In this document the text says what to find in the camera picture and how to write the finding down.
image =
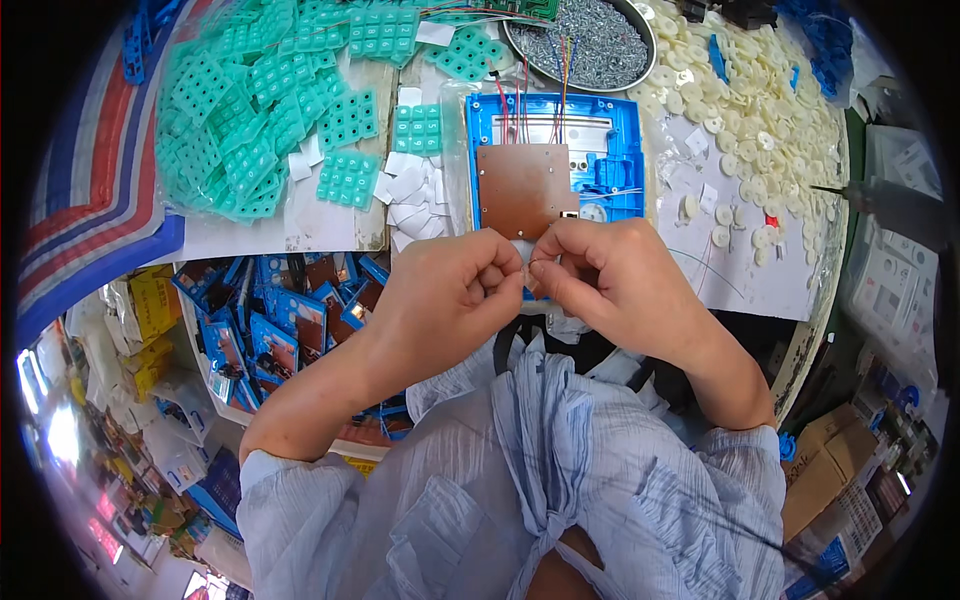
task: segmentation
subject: left hand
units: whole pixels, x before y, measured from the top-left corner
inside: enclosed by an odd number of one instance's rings
[[[396,258],[370,322],[353,337],[363,338],[371,368],[389,387],[428,379],[466,359],[519,313],[522,265],[516,248],[492,229],[414,242]]]

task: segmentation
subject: person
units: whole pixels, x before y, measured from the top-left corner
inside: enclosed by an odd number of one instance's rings
[[[688,449],[629,388],[492,336],[522,288],[672,363],[715,428]],[[407,389],[415,422],[368,480],[328,453]],[[237,523],[271,598],[773,598],[785,482],[750,355],[642,219],[561,219],[524,268],[491,229],[415,242],[369,324],[284,383],[240,448]]]

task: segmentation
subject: white plastic bin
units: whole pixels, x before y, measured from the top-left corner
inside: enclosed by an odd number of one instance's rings
[[[206,469],[220,444],[214,439],[205,445],[189,443],[175,430],[172,420],[156,420],[143,430],[143,443],[154,465],[177,494],[206,477]]]
[[[204,379],[199,374],[183,369],[171,369],[150,391],[150,396],[178,404],[187,423],[162,413],[161,418],[169,423],[181,438],[194,445],[204,445],[206,435],[217,417],[217,410],[206,391]]]

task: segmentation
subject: right hand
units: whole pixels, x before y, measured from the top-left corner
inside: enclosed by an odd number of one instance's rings
[[[617,346],[681,369],[697,360],[697,339],[716,324],[643,219],[560,219],[530,260],[535,296],[549,296]]]

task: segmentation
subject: red white blue striped tarp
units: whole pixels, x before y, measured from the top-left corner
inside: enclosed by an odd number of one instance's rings
[[[124,81],[127,23],[80,77],[36,184],[17,282],[17,348],[97,288],[183,245],[182,217],[155,197],[158,67],[178,27],[210,4],[187,0],[156,34],[143,84]]]

